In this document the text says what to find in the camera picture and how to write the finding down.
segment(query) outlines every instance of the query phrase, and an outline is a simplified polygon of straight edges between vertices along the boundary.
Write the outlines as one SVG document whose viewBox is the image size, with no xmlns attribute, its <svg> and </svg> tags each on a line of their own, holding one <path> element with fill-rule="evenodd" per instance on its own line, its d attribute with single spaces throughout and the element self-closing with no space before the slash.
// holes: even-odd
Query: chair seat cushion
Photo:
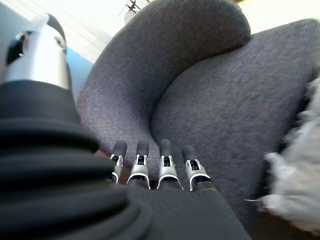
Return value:
<svg viewBox="0 0 320 240">
<path fill-rule="evenodd" d="M 319 60 L 319 23 L 306 19 L 260 32 L 232 52 L 200 61 L 166 90 L 151 133 L 191 144 L 243 224 L 254 220 L 265 168 L 303 101 Z M 174 154 L 186 183 L 182 156 Z"/>
</svg>

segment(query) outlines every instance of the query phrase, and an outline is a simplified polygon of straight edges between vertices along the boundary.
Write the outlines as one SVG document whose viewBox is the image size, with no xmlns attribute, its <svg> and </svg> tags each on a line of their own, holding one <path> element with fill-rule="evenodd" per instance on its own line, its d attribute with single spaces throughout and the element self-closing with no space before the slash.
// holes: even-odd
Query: gray armchair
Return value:
<svg viewBox="0 0 320 240">
<path fill-rule="evenodd" d="M 254 35 L 230 0 L 158 0 L 107 45 L 78 99 L 83 124 L 106 154 L 117 140 L 192 144 L 207 173 L 248 226 L 264 181 L 266 152 L 279 149 L 319 61 L 320 25 L 306 19 Z"/>
</svg>

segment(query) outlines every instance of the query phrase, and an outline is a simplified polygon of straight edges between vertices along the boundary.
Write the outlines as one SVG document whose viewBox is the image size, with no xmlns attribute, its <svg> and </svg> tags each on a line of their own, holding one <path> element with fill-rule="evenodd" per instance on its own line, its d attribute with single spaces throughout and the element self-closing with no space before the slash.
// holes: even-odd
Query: gray fabric upholstery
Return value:
<svg viewBox="0 0 320 240">
<path fill-rule="evenodd" d="M 193 144 L 244 224 L 256 211 L 245 200 L 257 197 L 264 154 L 278 150 L 313 79 L 319 37 L 312 19 L 255 34 L 244 47 L 180 74 L 153 114 L 156 141 Z M 184 171 L 180 164 L 178 174 Z"/>
<path fill-rule="evenodd" d="M 159 150 L 149 123 L 171 82 L 196 62 L 248 42 L 250 27 L 229 0 L 160 0 L 140 11 L 107 45 L 78 100 L 82 122 L 110 153 L 128 142 L 133 162 L 139 140 L 150 142 L 150 173 L 158 175 Z"/>
<path fill-rule="evenodd" d="M 78 99 L 82 122 L 107 154 L 115 141 L 127 141 L 127 163 L 137 142 L 149 141 L 152 177 L 159 165 L 154 138 L 193 144 L 246 224 L 254 204 L 244 199 L 255 198 L 264 153 L 277 149 L 313 78 L 318 37 L 318 23 L 304 20 L 246 44 L 248 22 L 229 0 L 155 1 L 97 60 Z M 175 157 L 185 184 L 178 150 Z"/>
</svg>

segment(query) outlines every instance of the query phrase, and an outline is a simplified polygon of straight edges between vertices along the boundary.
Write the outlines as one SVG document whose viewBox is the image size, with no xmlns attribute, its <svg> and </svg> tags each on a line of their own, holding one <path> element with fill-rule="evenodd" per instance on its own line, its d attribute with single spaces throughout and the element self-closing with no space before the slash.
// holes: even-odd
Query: white fluffy object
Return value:
<svg viewBox="0 0 320 240">
<path fill-rule="evenodd" d="M 309 90 L 310 103 L 299 115 L 301 127 L 288 137 L 290 146 L 266 155 L 274 182 L 262 202 L 296 227 L 320 233 L 320 78 Z"/>
</svg>

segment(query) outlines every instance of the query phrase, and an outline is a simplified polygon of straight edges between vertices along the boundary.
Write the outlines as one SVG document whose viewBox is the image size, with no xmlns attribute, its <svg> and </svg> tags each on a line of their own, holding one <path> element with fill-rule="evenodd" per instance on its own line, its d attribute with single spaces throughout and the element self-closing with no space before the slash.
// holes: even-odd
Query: robotic hand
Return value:
<svg viewBox="0 0 320 240">
<path fill-rule="evenodd" d="M 171 144 L 159 144 L 159 181 L 150 189 L 149 144 L 139 142 L 127 186 L 127 144 L 94 156 L 70 90 L 66 39 L 51 15 L 35 19 L 8 50 L 0 86 L 1 239 L 248 240 L 194 149 L 182 149 L 183 190 Z"/>
</svg>

